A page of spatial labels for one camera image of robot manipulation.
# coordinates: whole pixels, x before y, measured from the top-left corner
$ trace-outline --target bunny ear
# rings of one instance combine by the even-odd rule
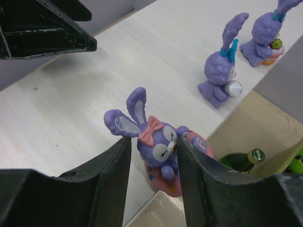
[[[104,115],[106,127],[116,136],[138,137],[141,130],[138,125],[121,110],[109,110]]]
[[[139,126],[147,122],[145,104],[146,90],[143,87],[136,88],[126,101],[128,113]]]
[[[281,20],[281,17],[285,17],[285,13],[293,7],[299,5],[303,0],[279,0],[278,8],[274,12],[274,16]]]
[[[222,34],[223,46],[221,50],[225,52],[229,49],[229,45],[233,42],[233,39],[238,35],[239,31],[242,29],[242,26],[248,17],[248,13],[240,13],[226,24],[226,27]]]

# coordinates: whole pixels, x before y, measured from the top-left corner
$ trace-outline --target bunny eye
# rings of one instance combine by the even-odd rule
[[[159,162],[164,162],[169,158],[170,153],[168,152],[168,147],[165,144],[157,144],[152,150],[152,154],[156,160]]]
[[[172,128],[171,126],[166,125],[166,126],[163,128],[163,134],[164,134],[165,138],[166,138],[169,142],[177,141],[177,134],[176,134],[176,131],[175,131],[175,129]]]

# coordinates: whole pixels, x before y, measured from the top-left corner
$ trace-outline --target green label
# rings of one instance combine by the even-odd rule
[[[252,151],[252,156],[253,156],[253,158],[254,158],[256,161],[258,161],[258,162],[263,162],[264,159],[265,159],[265,154],[264,154],[264,152],[263,152],[262,150],[260,150],[260,149],[254,149],[254,150]]]

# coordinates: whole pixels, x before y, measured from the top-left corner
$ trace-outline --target teal bow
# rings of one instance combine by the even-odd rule
[[[221,48],[220,55],[222,57],[228,57],[230,62],[234,62],[235,61],[235,54],[236,54],[236,51],[237,51],[237,45],[238,45],[238,39],[234,39],[233,43],[232,43],[232,47],[228,48],[227,51],[224,51]]]
[[[281,16],[277,16],[276,15],[276,10],[272,13],[271,17],[274,19],[274,20],[279,20],[281,22],[283,22],[285,20],[285,16],[286,16],[286,13],[282,14]]]

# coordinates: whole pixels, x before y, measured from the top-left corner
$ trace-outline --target green bottle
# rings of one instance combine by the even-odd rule
[[[238,172],[248,174],[255,164],[263,162],[265,154],[260,149],[253,149],[248,154],[229,154],[219,161]]]
[[[294,157],[284,173],[303,174],[303,148]]]

